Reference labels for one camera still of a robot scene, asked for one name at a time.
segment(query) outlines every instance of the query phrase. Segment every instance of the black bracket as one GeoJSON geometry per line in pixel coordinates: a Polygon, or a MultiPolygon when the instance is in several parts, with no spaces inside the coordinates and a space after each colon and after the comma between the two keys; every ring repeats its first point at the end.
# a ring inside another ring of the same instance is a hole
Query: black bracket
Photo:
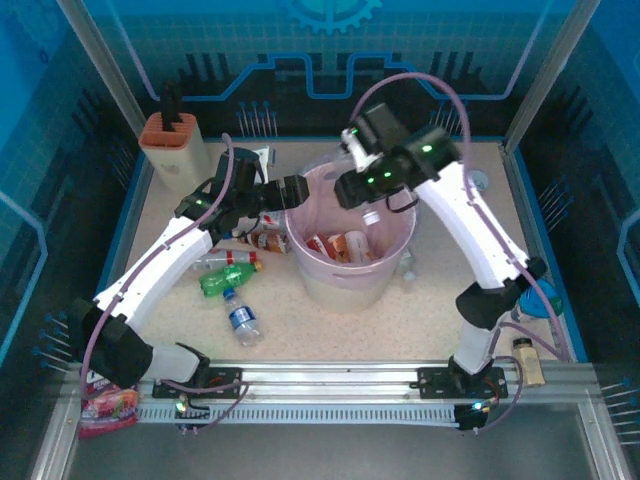
{"type": "Polygon", "coordinates": [[[417,374],[418,381],[409,387],[418,389],[422,400],[489,400],[496,392],[499,398],[509,396],[504,370],[500,367],[491,367],[483,378],[470,383],[464,391],[457,386],[448,367],[418,368],[417,374]]]}
{"type": "MultiPolygon", "coordinates": [[[[223,385],[230,385],[242,380],[242,369],[233,367],[216,367],[211,366],[203,374],[203,386],[202,388],[221,387],[223,385]]],[[[176,390],[173,387],[165,385],[164,383],[155,383],[153,385],[153,391],[151,396],[153,398],[169,398],[176,399],[183,394],[181,390],[176,390]]],[[[192,399],[204,399],[204,398],[224,398],[236,400],[240,396],[240,386],[236,388],[230,388],[228,390],[213,391],[210,393],[190,393],[189,397],[192,399]]]]}

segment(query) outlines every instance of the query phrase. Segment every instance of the plastic bin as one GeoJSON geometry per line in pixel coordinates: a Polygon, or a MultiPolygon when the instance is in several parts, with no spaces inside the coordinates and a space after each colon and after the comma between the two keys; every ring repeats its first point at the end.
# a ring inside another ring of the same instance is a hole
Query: plastic bin
{"type": "MultiPolygon", "coordinates": [[[[285,223],[309,296],[327,310],[355,313],[371,307],[384,293],[415,230],[417,214],[415,208],[393,213],[384,201],[376,202],[372,208],[378,210],[380,221],[367,227],[362,211],[342,209],[333,187],[352,163],[340,155],[329,155],[322,164],[303,172],[309,183],[309,198],[300,207],[287,211],[285,223]],[[351,230],[365,232],[378,260],[369,265],[341,264],[309,249],[305,243],[318,232],[329,236],[351,230]]],[[[407,191],[390,199],[393,208],[411,201],[407,191]]]]}

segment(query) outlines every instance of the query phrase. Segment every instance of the work surface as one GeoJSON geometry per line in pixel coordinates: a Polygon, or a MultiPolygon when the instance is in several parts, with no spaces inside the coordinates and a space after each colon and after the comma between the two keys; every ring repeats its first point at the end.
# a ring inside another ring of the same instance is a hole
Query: work surface
{"type": "MultiPolygon", "coordinates": [[[[238,143],[260,148],[264,143],[238,143]]],[[[276,164],[271,179],[297,173],[306,164],[333,151],[335,142],[271,142],[276,164]]],[[[225,147],[208,145],[217,161],[225,147]]],[[[484,198],[513,240],[525,248],[520,222],[500,159],[498,144],[473,144],[474,167],[490,180],[484,198]]],[[[164,230],[180,203],[154,174],[131,248],[129,266],[151,246],[164,230]]],[[[186,343],[211,358],[264,361],[384,361],[446,359],[454,353],[462,319],[455,298],[473,281],[471,268],[438,217],[420,204],[420,223],[410,247],[418,261],[418,280],[409,292],[399,280],[389,286],[372,308],[351,315],[323,311],[306,294],[298,276],[293,253],[259,251],[262,273],[238,291],[258,317],[265,339],[243,348],[226,318],[222,298],[202,295],[198,278],[202,272],[186,272],[158,304],[142,336],[151,344],[186,343]]],[[[247,249],[235,241],[219,248],[247,249]]],[[[551,342],[547,321],[527,324],[551,342]]],[[[521,336],[505,331],[497,352],[508,354],[511,340],[521,336]]],[[[539,351],[542,358],[550,358],[539,351]]]]}

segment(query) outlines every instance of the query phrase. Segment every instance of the metal pin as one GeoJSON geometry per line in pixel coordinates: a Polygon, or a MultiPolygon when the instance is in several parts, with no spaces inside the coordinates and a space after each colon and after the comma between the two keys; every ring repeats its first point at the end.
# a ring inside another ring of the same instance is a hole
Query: metal pin
{"type": "Polygon", "coordinates": [[[549,214],[545,219],[544,219],[544,223],[545,224],[550,224],[553,223],[553,221],[560,216],[563,212],[565,212],[567,210],[567,208],[569,208],[569,206],[574,202],[574,198],[571,197],[569,200],[566,201],[566,203],[564,203],[563,205],[560,205],[558,208],[556,208],[553,213],[549,214]]]}
{"type": "Polygon", "coordinates": [[[556,188],[562,185],[567,179],[566,175],[562,175],[559,179],[553,180],[547,188],[538,197],[538,202],[541,202],[545,197],[549,196],[556,188]]]}
{"type": "Polygon", "coordinates": [[[627,401],[627,402],[618,402],[618,403],[614,403],[612,405],[607,405],[607,408],[623,407],[624,405],[631,405],[632,407],[637,407],[638,406],[638,398],[637,397],[631,397],[629,399],[629,401],[627,401]]]}
{"type": "Polygon", "coordinates": [[[552,203],[557,202],[558,199],[562,198],[562,196],[568,191],[569,188],[567,187],[567,185],[565,185],[564,183],[558,183],[558,185],[556,185],[556,188],[554,188],[553,191],[549,192],[547,196],[539,202],[540,209],[548,210],[549,206],[552,203]]]}
{"type": "Polygon", "coordinates": [[[58,335],[59,337],[69,338],[69,334],[67,332],[63,332],[60,327],[53,327],[53,334],[58,335]]]}
{"type": "Polygon", "coordinates": [[[247,129],[247,135],[249,135],[249,122],[247,121],[247,112],[244,109],[245,105],[246,104],[244,102],[240,102],[240,108],[242,109],[242,116],[244,117],[244,126],[247,129]]]}
{"type": "Polygon", "coordinates": [[[249,112],[247,114],[249,116],[249,120],[250,120],[250,124],[251,124],[251,131],[253,132],[253,136],[257,137],[256,135],[256,126],[253,124],[253,112],[249,112]]]}
{"type": "Polygon", "coordinates": [[[436,121],[433,122],[436,125],[440,125],[439,120],[440,120],[440,112],[442,112],[442,109],[444,108],[444,102],[440,102],[440,108],[438,109],[438,114],[436,115],[436,121]]]}
{"type": "Polygon", "coordinates": [[[569,212],[567,210],[560,217],[556,217],[556,221],[554,221],[551,225],[547,227],[547,232],[551,232],[554,228],[556,228],[562,220],[569,216],[569,212]]]}
{"type": "Polygon", "coordinates": [[[636,418],[635,420],[629,420],[628,422],[618,422],[614,423],[614,427],[624,427],[625,425],[637,425],[640,423],[640,418],[636,418]]]}
{"type": "Polygon", "coordinates": [[[614,385],[607,385],[606,387],[602,387],[600,391],[605,392],[607,390],[611,390],[612,388],[617,388],[617,387],[629,388],[630,386],[631,386],[631,379],[625,375],[624,377],[622,377],[622,382],[616,383],[614,385]]]}
{"type": "Polygon", "coordinates": [[[615,397],[621,397],[623,395],[629,395],[630,393],[637,393],[640,392],[640,388],[636,388],[635,390],[627,390],[625,392],[620,392],[620,393],[614,393],[612,395],[607,395],[604,398],[615,398],[615,397]]]}
{"type": "Polygon", "coordinates": [[[631,415],[633,413],[640,413],[640,410],[628,410],[626,412],[612,413],[610,417],[622,417],[623,415],[631,415]]]}
{"type": "Polygon", "coordinates": [[[240,125],[240,133],[244,137],[244,127],[242,126],[242,113],[236,112],[236,117],[238,117],[238,125],[240,125]]]}
{"type": "Polygon", "coordinates": [[[60,320],[56,320],[55,318],[53,318],[53,315],[51,315],[50,313],[47,313],[45,315],[44,321],[45,322],[55,323],[56,325],[60,325],[62,328],[66,328],[67,330],[69,329],[69,327],[67,327],[67,325],[62,323],[60,320]]]}
{"type": "Polygon", "coordinates": [[[542,191],[542,193],[538,196],[538,201],[542,200],[547,195],[547,193],[551,190],[551,188],[557,184],[558,184],[558,179],[554,178],[553,180],[551,180],[551,183],[547,185],[547,188],[545,188],[542,191]]]}
{"type": "Polygon", "coordinates": [[[67,373],[69,371],[66,368],[58,367],[57,365],[51,365],[49,362],[47,362],[45,358],[43,358],[42,361],[40,362],[40,366],[42,368],[52,368],[54,370],[58,370],[59,372],[64,372],[64,373],[67,373]]]}
{"type": "Polygon", "coordinates": [[[278,112],[271,112],[271,118],[273,119],[273,131],[276,134],[276,137],[278,136],[278,122],[276,122],[276,115],[278,115],[278,112]]]}
{"type": "Polygon", "coordinates": [[[462,119],[460,118],[460,115],[456,115],[456,124],[455,126],[451,129],[451,133],[458,133],[460,131],[460,128],[462,126],[462,119]]]}
{"type": "Polygon", "coordinates": [[[58,358],[58,357],[56,357],[56,356],[54,356],[54,355],[50,355],[50,354],[48,354],[48,353],[43,352],[43,351],[42,351],[42,350],[40,350],[38,347],[33,347],[33,348],[31,349],[31,354],[32,354],[32,355],[34,355],[34,356],[36,356],[36,357],[37,357],[38,355],[41,355],[41,356],[43,356],[43,357],[50,358],[51,360],[57,360],[58,362],[61,362],[61,363],[68,363],[66,360],[64,360],[64,359],[62,359],[62,358],[58,358]]]}
{"type": "Polygon", "coordinates": [[[449,116],[447,116],[447,120],[442,122],[442,128],[444,128],[445,130],[447,129],[445,125],[449,125],[449,120],[451,120],[451,115],[453,115],[453,105],[451,105],[451,108],[449,109],[449,116]]]}
{"type": "Polygon", "coordinates": [[[47,345],[47,351],[61,353],[62,355],[66,355],[67,357],[73,358],[73,355],[71,355],[69,352],[65,350],[62,350],[61,348],[57,348],[53,343],[50,343],[47,345]]]}
{"type": "Polygon", "coordinates": [[[51,335],[49,335],[47,333],[46,330],[40,330],[40,334],[39,334],[40,340],[44,340],[45,338],[48,338],[49,340],[52,340],[60,345],[64,345],[65,347],[69,347],[71,348],[71,345],[69,345],[68,343],[63,342],[62,340],[58,340],[56,337],[52,337],[51,335]]]}
{"type": "Polygon", "coordinates": [[[259,122],[259,118],[258,117],[258,102],[256,102],[255,100],[253,102],[251,102],[251,106],[253,107],[253,114],[255,115],[255,119],[256,119],[256,124],[258,125],[258,135],[260,135],[260,122],[259,122]]]}
{"type": "Polygon", "coordinates": [[[267,127],[264,124],[264,112],[258,112],[260,115],[260,121],[262,122],[262,131],[264,132],[264,136],[267,136],[267,127]]]}
{"type": "Polygon", "coordinates": [[[564,194],[567,193],[566,189],[562,191],[557,191],[550,197],[547,197],[548,200],[540,206],[540,210],[542,210],[542,216],[545,217],[549,214],[549,212],[553,209],[554,205],[559,201],[564,199],[564,194]]]}
{"type": "Polygon", "coordinates": [[[267,102],[265,100],[264,102],[262,102],[262,106],[264,107],[264,110],[265,110],[266,116],[267,116],[267,126],[269,127],[269,135],[272,135],[272,132],[271,132],[271,115],[269,115],[269,102],[267,102]]]}

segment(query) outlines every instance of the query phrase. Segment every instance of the white robotic arm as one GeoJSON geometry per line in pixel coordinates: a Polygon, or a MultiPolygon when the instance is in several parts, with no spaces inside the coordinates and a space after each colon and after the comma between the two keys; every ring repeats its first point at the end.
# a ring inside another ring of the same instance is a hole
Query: white robotic arm
{"type": "Polygon", "coordinates": [[[450,368],[467,380],[483,378],[492,363],[498,319],[528,285],[513,261],[527,265],[534,278],[546,266],[514,244],[473,185],[474,203],[470,203],[460,154],[443,129],[427,127],[410,134],[385,104],[379,104],[355,118],[341,138],[356,166],[336,181],[335,193],[343,208],[373,203],[409,188],[433,209],[462,249],[476,282],[456,299],[465,322],[450,368]],[[478,208],[515,258],[507,256],[478,208]]]}
{"type": "MultiPolygon", "coordinates": [[[[503,289],[505,280],[515,281],[520,273],[507,260],[487,225],[469,204],[462,183],[462,170],[461,163],[453,162],[438,172],[439,180],[427,180],[418,185],[414,192],[438,215],[460,246],[480,288],[503,289]]],[[[475,203],[498,228],[518,262],[526,265],[529,257],[509,238],[480,195],[476,195],[475,203]]],[[[495,335],[494,329],[487,330],[469,322],[463,323],[454,360],[468,373],[478,373],[491,360],[489,349],[495,335]]]]}
{"type": "Polygon", "coordinates": [[[154,347],[140,337],[153,309],[189,266],[235,228],[241,217],[294,208],[309,196],[306,180],[298,175],[267,181],[266,166],[273,161],[269,147],[257,151],[234,148],[234,158],[230,187],[213,213],[209,215],[209,210],[222,191],[226,159],[221,159],[215,178],[182,200],[176,217],[127,273],[93,303],[77,299],[69,309],[71,347],[81,360],[98,320],[113,299],[119,298],[97,337],[90,363],[91,369],[116,385],[128,388],[142,378],[160,378],[201,386],[204,374],[199,372],[209,368],[205,355],[182,344],[154,347]],[[207,185],[211,185],[209,192],[204,191],[207,185]],[[158,247],[159,253],[151,257],[158,247]]]}

